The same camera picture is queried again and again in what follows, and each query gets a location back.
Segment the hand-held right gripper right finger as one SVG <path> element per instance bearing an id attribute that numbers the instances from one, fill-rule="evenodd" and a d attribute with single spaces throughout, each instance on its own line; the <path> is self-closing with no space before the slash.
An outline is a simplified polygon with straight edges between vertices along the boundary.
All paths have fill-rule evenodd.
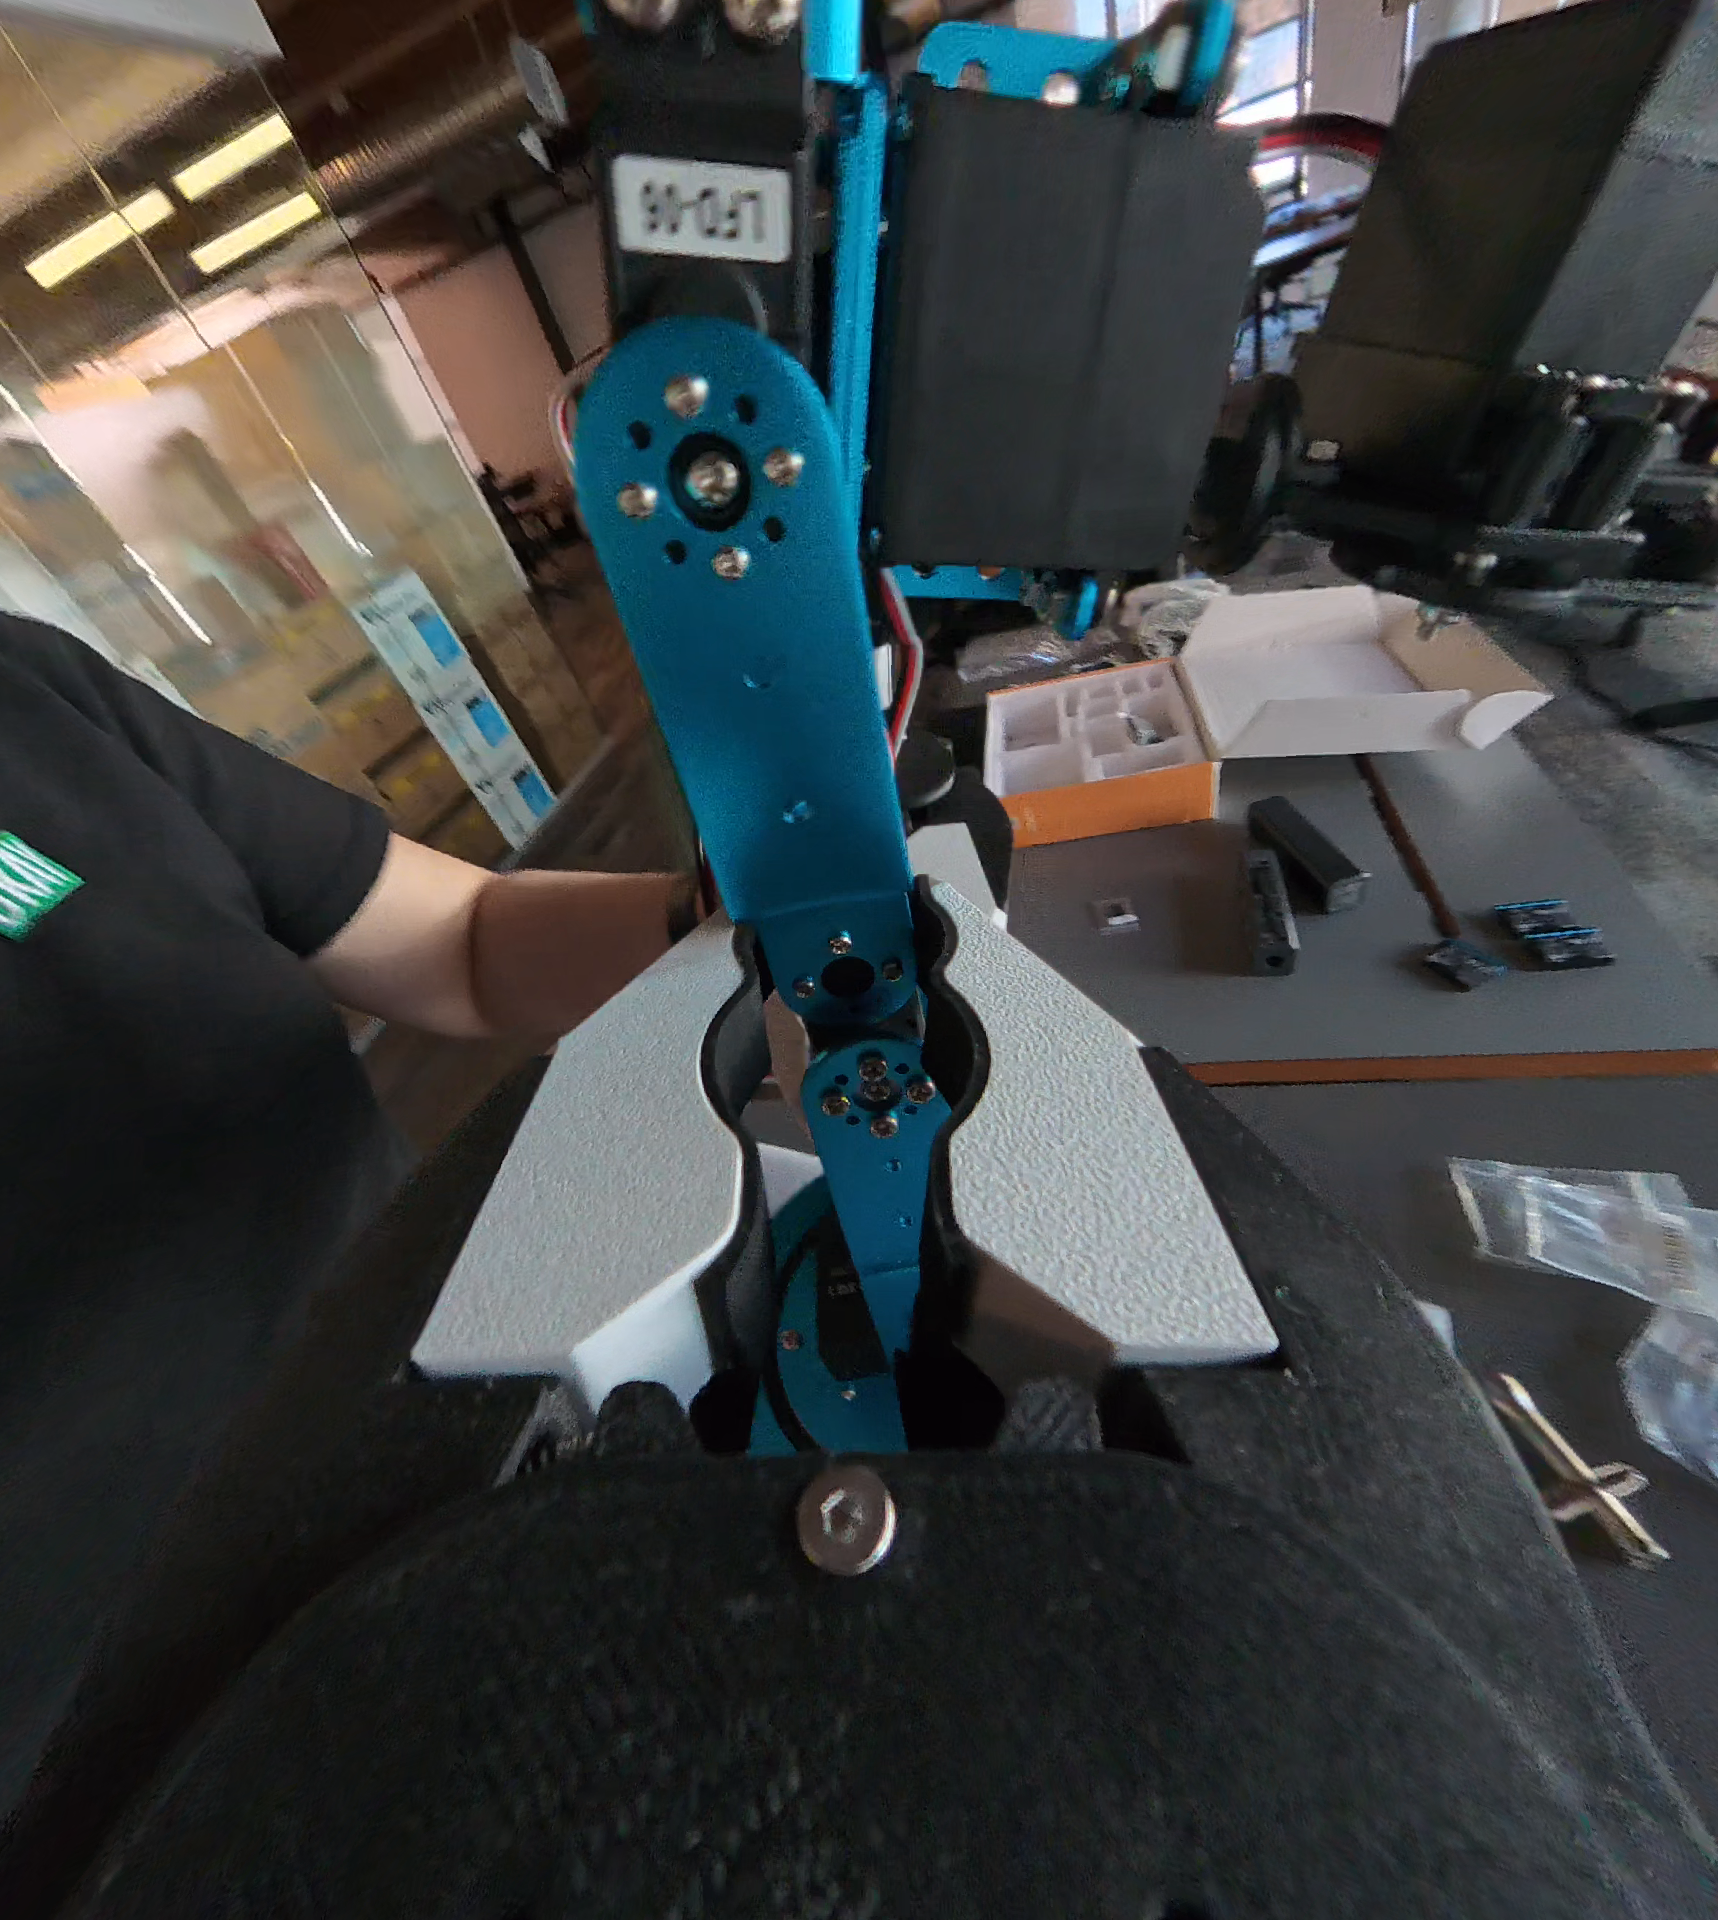
<path id="1" fill-rule="evenodd" d="M 955 1346 L 984 1373 L 1274 1357 L 1274 1322 L 1133 1031 L 954 885 L 923 892 L 971 1070 L 942 1142 Z"/>

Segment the black desk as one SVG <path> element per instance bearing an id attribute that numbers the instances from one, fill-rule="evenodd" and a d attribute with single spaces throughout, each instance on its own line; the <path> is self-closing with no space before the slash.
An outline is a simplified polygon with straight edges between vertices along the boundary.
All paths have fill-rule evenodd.
<path id="1" fill-rule="evenodd" d="M 1421 1299 L 1447 1307 L 1478 1373 L 1517 1378 L 1592 1463 L 1644 1475 L 1636 1502 L 1668 1564 L 1581 1548 L 1575 1567 L 1614 1665 L 1718 1841 L 1718 1489 L 1640 1436 L 1617 1360 L 1640 1304 L 1482 1260 L 1447 1160 L 1673 1174 L 1718 1211 L 1718 1074 L 1220 1087 L 1217 1098 L 1347 1214 Z"/>

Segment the black rectangular block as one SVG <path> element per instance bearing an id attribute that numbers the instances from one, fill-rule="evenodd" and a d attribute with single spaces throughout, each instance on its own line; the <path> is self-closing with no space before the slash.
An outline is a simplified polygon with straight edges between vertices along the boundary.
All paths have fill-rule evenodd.
<path id="1" fill-rule="evenodd" d="M 1245 829 L 1257 850 L 1277 857 L 1285 885 L 1309 910 L 1337 916 L 1366 902 L 1369 872 L 1289 797 L 1272 794 L 1248 803 Z"/>

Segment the grey desk with wooden edge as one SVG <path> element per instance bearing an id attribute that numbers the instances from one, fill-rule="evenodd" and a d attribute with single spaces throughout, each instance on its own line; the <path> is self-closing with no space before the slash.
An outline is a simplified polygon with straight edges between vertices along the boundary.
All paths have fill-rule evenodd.
<path id="1" fill-rule="evenodd" d="M 1254 975 L 1241 863 L 1250 803 L 1284 795 L 1372 876 L 1324 916 L 1291 890 L 1293 973 Z M 1129 897 L 1139 932 L 1089 902 Z M 1565 899 L 1616 963 L 1539 971 L 1491 920 Z M 1483 749 L 1228 762 L 1211 820 L 1015 844 L 1010 927 L 1143 1044 L 1217 1086 L 1718 1072 L 1718 982 L 1662 927 L 1603 839 L 1524 753 Z M 1421 963 L 1464 940 L 1508 966 L 1473 991 Z"/>

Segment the person's left forearm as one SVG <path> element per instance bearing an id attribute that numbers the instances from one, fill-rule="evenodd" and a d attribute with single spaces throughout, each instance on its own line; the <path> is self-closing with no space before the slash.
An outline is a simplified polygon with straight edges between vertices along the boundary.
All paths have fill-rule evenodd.
<path id="1" fill-rule="evenodd" d="M 672 876 L 489 873 L 392 834 L 307 968 L 336 1003 L 392 1026 L 557 1044 L 672 950 Z"/>

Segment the black slotted bar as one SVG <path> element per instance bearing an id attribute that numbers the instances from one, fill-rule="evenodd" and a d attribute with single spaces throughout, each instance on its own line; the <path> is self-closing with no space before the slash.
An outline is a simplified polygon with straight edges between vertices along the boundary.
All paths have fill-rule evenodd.
<path id="1" fill-rule="evenodd" d="M 1240 863 L 1240 910 L 1248 971 L 1279 980 L 1297 969 L 1302 938 L 1277 853 L 1248 846 Z"/>

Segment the orange white cardboard box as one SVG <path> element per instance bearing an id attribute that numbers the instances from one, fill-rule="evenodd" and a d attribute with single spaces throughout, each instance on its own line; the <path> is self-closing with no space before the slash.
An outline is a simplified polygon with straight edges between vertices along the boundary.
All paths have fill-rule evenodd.
<path id="1" fill-rule="evenodd" d="M 1483 627 L 1366 586 L 1216 594 L 1167 658 L 987 693 L 1022 850 L 1208 822 L 1228 762 L 1482 751 L 1550 704 Z"/>

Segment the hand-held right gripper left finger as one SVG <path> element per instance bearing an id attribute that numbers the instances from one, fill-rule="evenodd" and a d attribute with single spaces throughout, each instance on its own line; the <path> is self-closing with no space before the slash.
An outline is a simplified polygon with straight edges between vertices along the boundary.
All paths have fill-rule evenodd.
<path id="1" fill-rule="evenodd" d="M 737 1364 L 763 1001 L 712 916 L 557 1044 L 414 1337 L 420 1375 L 704 1387 Z"/>

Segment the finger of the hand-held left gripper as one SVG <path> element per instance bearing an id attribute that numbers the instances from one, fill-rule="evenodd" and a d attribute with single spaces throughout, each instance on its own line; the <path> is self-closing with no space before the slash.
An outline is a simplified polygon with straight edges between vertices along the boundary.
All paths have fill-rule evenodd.
<path id="1" fill-rule="evenodd" d="M 906 844 L 911 869 L 911 914 L 922 940 L 1006 938 L 1010 911 L 991 885 L 990 869 L 961 822 L 915 827 Z"/>

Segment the metal cross wrench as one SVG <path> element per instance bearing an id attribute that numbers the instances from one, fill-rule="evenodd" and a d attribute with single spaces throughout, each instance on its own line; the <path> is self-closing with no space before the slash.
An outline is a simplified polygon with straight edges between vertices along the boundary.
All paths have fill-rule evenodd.
<path id="1" fill-rule="evenodd" d="M 1642 1572 L 1669 1564 L 1668 1548 L 1633 1512 L 1647 1486 L 1636 1467 L 1588 1461 L 1517 1375 L 1491 1372 L 1479 1387 L 1558 1527 Z"/>

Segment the blue toy robot arm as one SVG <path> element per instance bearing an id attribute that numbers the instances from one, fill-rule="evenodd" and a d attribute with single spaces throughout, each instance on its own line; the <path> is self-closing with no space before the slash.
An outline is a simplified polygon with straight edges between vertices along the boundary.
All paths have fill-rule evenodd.
<path id="1" fill-rule="evenodd" d="M 1718 3 L 1581 3 L 1430 53 L 1303 382 L 1213 442 L 1259 241 L 1216 117 L 1235 3 L 1072 35 L 865 3 L 596 3 L 616 337 L 575 503 L 769 1048 L 737 1362 L 622 1387 L 724 1449 L 868 1454 L 1119 1373 L 958 1346 L 944 1142 L 963 1007 L 913 914 L 907 596 L 1069 627 L 1186 539 L 1277 515 L 1447 609 L 1718 583 L 1650 477 L 1718 276 Z M 1693 487 L 1718 525 L 1718 482 Z"/>

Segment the group of clear plastic bags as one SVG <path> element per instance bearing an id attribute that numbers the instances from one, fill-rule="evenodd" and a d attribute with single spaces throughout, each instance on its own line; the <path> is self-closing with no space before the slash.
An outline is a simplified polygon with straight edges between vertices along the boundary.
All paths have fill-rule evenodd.
<path id="1" fill-rule="evenodd" d="M 1453 1158 L 1473 1251 L 1645 1307 L 1617 1360 L 1642 1439 L 1718 1489 L 1718 1210 L 1668 1171 Z"/>

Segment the stack of cardboard boxes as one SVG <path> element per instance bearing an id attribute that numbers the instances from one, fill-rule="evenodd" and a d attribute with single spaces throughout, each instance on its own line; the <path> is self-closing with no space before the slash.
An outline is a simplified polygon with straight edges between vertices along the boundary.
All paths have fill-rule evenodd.
<path id="1" fill-rule="evenodd" d="M 397 568 L 259 624 L 290 729 L 248 724 L 270 751 L 379 807 L 389 827 L 481 866 L 535 834 L 554 788 L 426 578 Z"/>

